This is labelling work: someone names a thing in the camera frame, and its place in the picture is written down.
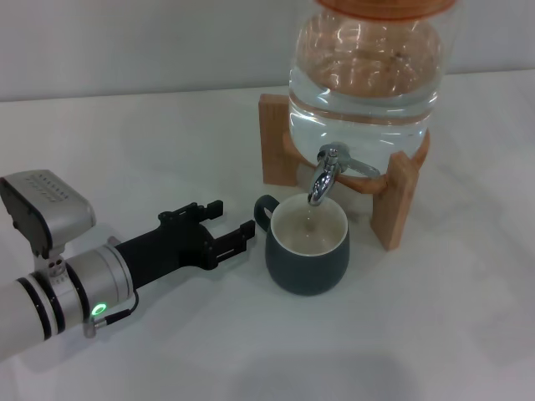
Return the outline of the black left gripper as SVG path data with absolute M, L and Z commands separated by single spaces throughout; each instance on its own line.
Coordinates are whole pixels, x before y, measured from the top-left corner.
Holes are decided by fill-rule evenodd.
M 247 242 L 255 236 L 255 221 L 213 240 L 209 231 L 193 221 L 214 220 L 223 215 L 223 202 L 215 200 L 207 206 L 196 202 L 169 213 L 169 219 L 153 231 L 120 243 L 116 250 L 130 272 L 135 288 L 141 288 L 182 267 L 195 266 L 210 271 L 219 264 L 247 250 Z

